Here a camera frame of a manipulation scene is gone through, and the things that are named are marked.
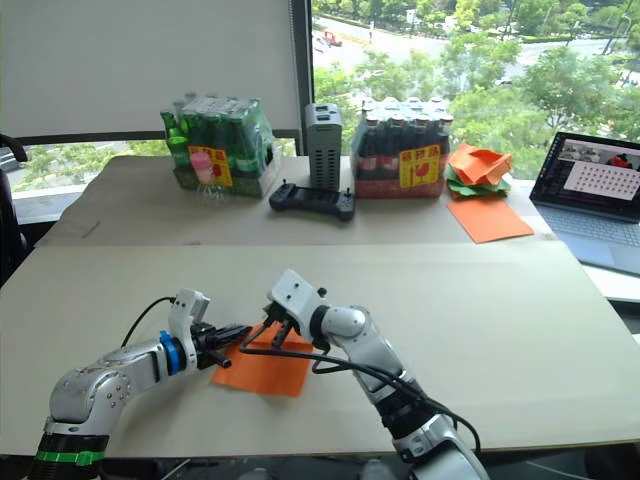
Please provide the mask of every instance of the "blue ring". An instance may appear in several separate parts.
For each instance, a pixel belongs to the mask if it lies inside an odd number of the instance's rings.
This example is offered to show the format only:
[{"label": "blue ring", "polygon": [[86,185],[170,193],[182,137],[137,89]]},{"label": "blue ring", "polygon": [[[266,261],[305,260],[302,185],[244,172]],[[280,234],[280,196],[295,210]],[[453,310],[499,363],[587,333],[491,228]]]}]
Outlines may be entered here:
[{"label": "blue ring", "polygon": [[171,335],[169,335],[166,331],[160,331],[160,343],[167,351],[167,356],[169,357],[169,375],[173,375],[178,373],[180,370],[180,358],[178,357],[178,350],[173,345],[171,341]]}]

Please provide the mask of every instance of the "laptop keyboard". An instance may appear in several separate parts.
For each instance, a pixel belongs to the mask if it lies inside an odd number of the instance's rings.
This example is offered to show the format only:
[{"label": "laptop keyboard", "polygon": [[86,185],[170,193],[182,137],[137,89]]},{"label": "laptop keyboard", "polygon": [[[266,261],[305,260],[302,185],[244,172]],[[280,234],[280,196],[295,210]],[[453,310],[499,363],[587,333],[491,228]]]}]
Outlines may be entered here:
[{"label": "laptop keyboard", "polygon": [[555,208],[545,208],[543,216],[552,230],[640,247],[640,227],[634,223],[614,222]]}]

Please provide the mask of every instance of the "orange paper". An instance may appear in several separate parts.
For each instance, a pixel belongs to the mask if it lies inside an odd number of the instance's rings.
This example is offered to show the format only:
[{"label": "orange paper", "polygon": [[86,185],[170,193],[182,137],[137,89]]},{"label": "orange paper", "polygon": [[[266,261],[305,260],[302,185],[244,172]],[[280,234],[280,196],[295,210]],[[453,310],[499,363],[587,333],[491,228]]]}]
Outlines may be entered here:
[{"label": "orange paper", "polygon": [[[252,335],[260,325],[255,326]],[[272,325],[256,338],[249,348],[271,349],[271,341],[279,325]],[[282,350],[311,353],[313,346],[294,331],[289,332]],[[217,368],[211,381],[220,385],[267,395],[299,397],[309,370],[310,360],[240,353],[240,345],[232,345],[225,354],[231,367]]]},{"label": "orange paper", "polygon": [[498,185],[502,176],[511,170],[511,154],[461,143],[449,159],[449,165],[466,185]]},{"label": "orange paper", "polygon": [[451,202],[447,207],[476,243],[533,235],[531,227],[497,198],[471,198]]}]

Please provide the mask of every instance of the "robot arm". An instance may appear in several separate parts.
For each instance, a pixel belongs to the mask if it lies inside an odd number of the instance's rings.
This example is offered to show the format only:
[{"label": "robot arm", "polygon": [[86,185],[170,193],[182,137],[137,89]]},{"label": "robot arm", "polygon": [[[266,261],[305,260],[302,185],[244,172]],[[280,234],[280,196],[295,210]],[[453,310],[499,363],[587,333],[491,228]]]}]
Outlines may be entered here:
[{"label": "robot arm", "polygon": [[213,364],[229,367],[218,350],[240,341],[251,327],[216,329],[202,322],[209,301],[195,290],[181,290],[171,307],[168,333],[64,375],[51,393],[50,416],[27,478],[96,478],[109,436],[133,398],[174,375]]},{"label": "robot arm", "polygon": [[[325,351],[329,344],[336,345],[351,362],[389,372],[426,397],[391,344],[377,331],[369,312],[358,306],[332,307],[324,293],[323,289],[316,292],[300,275],[288,270],[268,293],[273,303],[267,309],[266,322],[282,322],[284,336],[294,328]],[[354,371],[354,375],[391,433],[396,451],[413,464],[411,478],[488,480],[480,461],[433,403],[416,400],[415,395],[362,371]]]}]

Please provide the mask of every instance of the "black controller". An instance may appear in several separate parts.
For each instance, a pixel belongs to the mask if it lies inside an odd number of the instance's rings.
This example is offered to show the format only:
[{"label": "black controller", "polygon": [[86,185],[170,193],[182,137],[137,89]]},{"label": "black controller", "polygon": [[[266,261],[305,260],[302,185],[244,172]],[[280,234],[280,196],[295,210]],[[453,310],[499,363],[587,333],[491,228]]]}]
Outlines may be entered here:
[{"label": "black controller", "polygon": [[283,181],[280,188],[269,197],[269,205],[280,212],[290,208],[298,210],[313,210],[314,212],[335,215],[340,220],[347,221],[353,218],[356,199],[347,190],[346,192],[333,192],[317,188],[303,188],[295,183]]}]

